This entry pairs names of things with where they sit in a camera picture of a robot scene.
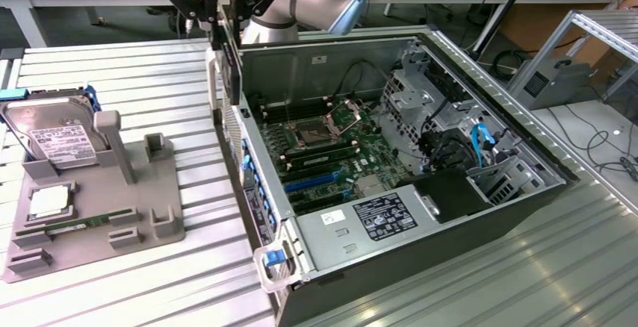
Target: green circuit board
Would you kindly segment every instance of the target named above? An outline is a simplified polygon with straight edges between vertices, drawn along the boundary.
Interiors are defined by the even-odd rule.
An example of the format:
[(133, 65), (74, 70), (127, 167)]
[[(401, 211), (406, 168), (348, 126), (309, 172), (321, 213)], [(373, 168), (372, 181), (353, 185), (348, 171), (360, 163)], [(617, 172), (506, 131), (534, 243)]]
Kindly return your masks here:
[(360, 109), (361, 120), (356, 122), (353, 110), (340, 103), (336, 102), (338, 107), (331, 113), (334, 126), (342, 131), (340, 135), (327, 128), (325, 116), (262, 125), (262, 136), (285, 188), (338, 173), (330, 183), (289, 192), (298, 214), (390, 190), (410, 176), (382, 134), (374, 133), (377, 123), (365, 109)]

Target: power supply label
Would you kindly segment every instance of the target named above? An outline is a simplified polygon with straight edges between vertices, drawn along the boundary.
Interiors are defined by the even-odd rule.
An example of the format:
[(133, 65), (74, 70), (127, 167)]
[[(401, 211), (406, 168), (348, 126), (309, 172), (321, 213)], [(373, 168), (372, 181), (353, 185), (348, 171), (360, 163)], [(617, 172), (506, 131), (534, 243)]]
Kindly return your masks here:
[(53, 163), (97, 157), (97, 151), (82, 125), (34, 129), (30, 135)]
[(397, 193), (356, 204), (354, 208), (369, 236), (376, 241), (418, 226)]

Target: blue pcie slot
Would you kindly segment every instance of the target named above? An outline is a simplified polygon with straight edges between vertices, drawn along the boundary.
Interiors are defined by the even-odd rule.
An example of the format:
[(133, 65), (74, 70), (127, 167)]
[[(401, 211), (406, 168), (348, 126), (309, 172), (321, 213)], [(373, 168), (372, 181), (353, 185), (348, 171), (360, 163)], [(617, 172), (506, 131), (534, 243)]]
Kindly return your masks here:
[(285, 186), (283, 190), (287, 193), (293, 193), (294, 191), (307, 189), (310, 187), (315, 187), (322, 184), (334, 183), (340, 178), (340, 172), (334, 172), (331, 174), (321, 175), (317, 178), (313, 178), (306, 181), (299, 181), (298, 183), (291, 183)]

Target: floor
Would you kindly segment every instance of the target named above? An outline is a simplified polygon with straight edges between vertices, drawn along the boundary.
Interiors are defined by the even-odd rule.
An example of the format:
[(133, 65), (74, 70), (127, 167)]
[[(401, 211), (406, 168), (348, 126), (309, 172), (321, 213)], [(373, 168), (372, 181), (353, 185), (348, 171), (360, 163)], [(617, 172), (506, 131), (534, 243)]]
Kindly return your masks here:
[[(362, 20), (365, 27), (388, 27), (398, 25), (418, 25), (425, 18), (426, 9), (422, 4), (394, 4), (392, 17), (384, 16), (384, 4), (372, 4)], [(466, 14), (470, 9), (468, 4), (452, 5), (454, 18), (446, 20), (448, 12), (437, 7), (428, 10), (428, 23), (436, 24), (449, 37), (460, 43), (468, 28)], [(151, 16), (146, 7), (98, 7), (98, 15), (105, 17), (106, 26), (93, 26), (89, 23), (87, 12), (79, 7), (41, 7), (37, 9), (51, 46), (77, 46), (99, 43), (126, 43), (150, 40), (174, 40), (178, 34), (171, 32), (167, 24), (167, 15)], [(486, 16), (476, 20), (486, 21)], [(482, 26), (470, 25), (464, 40), (464, 47), (477, 40)], [(195, 29), (191, 38), (205, 37), (201, 30)], [(22, 35), (18, 23), (11, 12), (0, 9), (0, 49), (27, 47), (29, 43)], [(504, 49), (517, 48), (502, 36), (493, 39), (482, 61), (490, 62), (492, 58)]]

